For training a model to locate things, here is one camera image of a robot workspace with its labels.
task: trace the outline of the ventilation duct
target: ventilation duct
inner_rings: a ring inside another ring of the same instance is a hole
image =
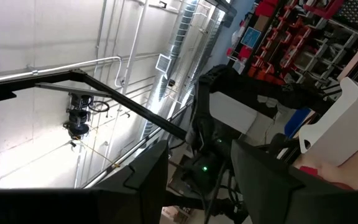
[[[147,102],[147,108],[157,113],[160,109],[161,100],[165,95],[169,79],[171,78],[175,67],[177,66],[177,59],[180,54],[182,44],[185,40],[188,30],[190,29],[190,24],[193,19],[194,13],[196,12],[198,0],[183,0],[180,8],[180,13],[175,21],[173,26],[172,35],[167,45],[166,50],[164,51],[165,58],[170,59],[169,67],[167,72],[158,72],[158,78],[153,85],[153,89],[150,93],[149,100]],[[153,123],[146,121],[144,130],[142,133],[142,138],[149,135],[152,131]]]

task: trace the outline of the blue sign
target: blue sign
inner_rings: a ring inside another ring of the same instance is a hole
[[[260,36],[260,31],[252,27],[248,27],[246,33],[242,37],[241,43],[247,47],[254,48],[256,41]]]

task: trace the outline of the white wall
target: white wall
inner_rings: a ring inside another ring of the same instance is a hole
[[[128,57],[134,40],[135,28],[142,6],[139,2],[126,0],[118,28],[123,0],[108,0],[101,35],[98,57],[120,55]],[[180,1],[166,1],[178,7]],[[0,0],[0,75],[25,70],[27,65],[35,68],[81,62],[96,58],[102,0]],[[112,23],[107,40],[112,9]],[[130,83],[152,77],[157,57],[153,54],[164,50],[170,37],[176,14],[162,9],[148,9],[137,51]],[[127,62],[122,64],[123,76]],[[108,85],[114,87],[118,64],[112,67]],[[93,67],[85,68],[92,74]],[[106,81],[108,66],[99,68],[95,78]],[[150,78],[131,85],[133,91],[154,82]],[[63,82],[59,85],[89,88],[80,83]],[[150,87],[128,95],[133,97]],[[62,123],[67,120],[65,109],[68,95],[65,92],[31,88],[15,92],[17,98],[0,101],[0,181],[1,187],[73,187],[78,151],[71,151],[66,143],[70,140]],[[133,98],[145,103],[149,92]],[[112,127],[117,106],[111,108],[108,117],[103,113],[93,117],[92,130],[84,143],[104,154],[113,135],[110,159],[118,157],[122,149],[134,144],[140,118],[120,116],[114,133]],[[80,184],[85,183],[102,168],[103,158],[83,151],[80,158]]]

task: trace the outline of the sign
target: sign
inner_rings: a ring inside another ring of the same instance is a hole
[[[252,27],[248,27],[246,33],[242,37],[241,43],[247,47],[254,48],[256,41],[260,36],[260,31]]]

